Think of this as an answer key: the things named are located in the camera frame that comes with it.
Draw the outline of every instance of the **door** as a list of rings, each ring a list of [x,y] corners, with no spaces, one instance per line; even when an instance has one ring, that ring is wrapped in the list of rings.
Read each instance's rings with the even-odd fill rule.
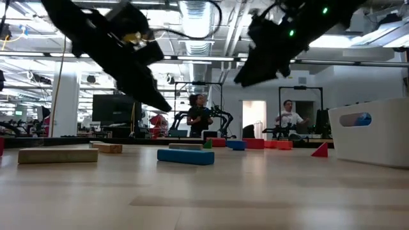
[[[295,112],[300,115],[302,119],[309,118],[309,121],[303,125],[297,125],[298,134],[308,134],[308,127],[315,124],[314,117],[314,102],[296,101]]]

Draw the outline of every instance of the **man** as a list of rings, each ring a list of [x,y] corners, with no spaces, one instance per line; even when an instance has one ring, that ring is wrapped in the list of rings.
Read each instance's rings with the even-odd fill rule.
[[[281,114],[278,115],[278,117],[275,118],[275,124],[279,125],[280,124],[280,119],[281,119],[281,127],[285,128],[287,127],[288,123],[291,123],[291,125],[303,125],[309,121],[309,118],[302,119],[300,115],[298,115],[296,112],[292,112],[293,110],[293,101],[291,100],[286,100],[283,103],[284,110],[281,111]]]

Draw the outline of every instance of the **white plastic bin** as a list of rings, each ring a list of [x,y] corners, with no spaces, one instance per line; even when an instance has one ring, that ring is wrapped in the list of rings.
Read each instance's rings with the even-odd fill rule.
[[[368,126],[343,126],[343,115],[367,112]],[[409,98],[397,98],[329,110],[337,158],[409,168]]]

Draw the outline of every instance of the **white column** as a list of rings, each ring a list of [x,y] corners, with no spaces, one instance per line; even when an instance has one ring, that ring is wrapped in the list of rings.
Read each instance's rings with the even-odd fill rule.
[[[54,70],[54,82],[52,85],[52,106],[49,137],[77,135],[81,71],[77,63],[63,63],[63,71],[61,72],[58,95],[56,95],[60,68],[61,63],[56,63]]]

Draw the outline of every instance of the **blue block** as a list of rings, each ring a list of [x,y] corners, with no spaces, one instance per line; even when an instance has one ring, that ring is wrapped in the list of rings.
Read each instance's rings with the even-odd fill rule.
[[[215,163],[212,151],[158,149],[158,160],[183,164],[210,165]]]
[[[226,145],[228,148],[231,148],[236,151],[243,151],[247,147],[247,142],[245,141],[227,141]]]

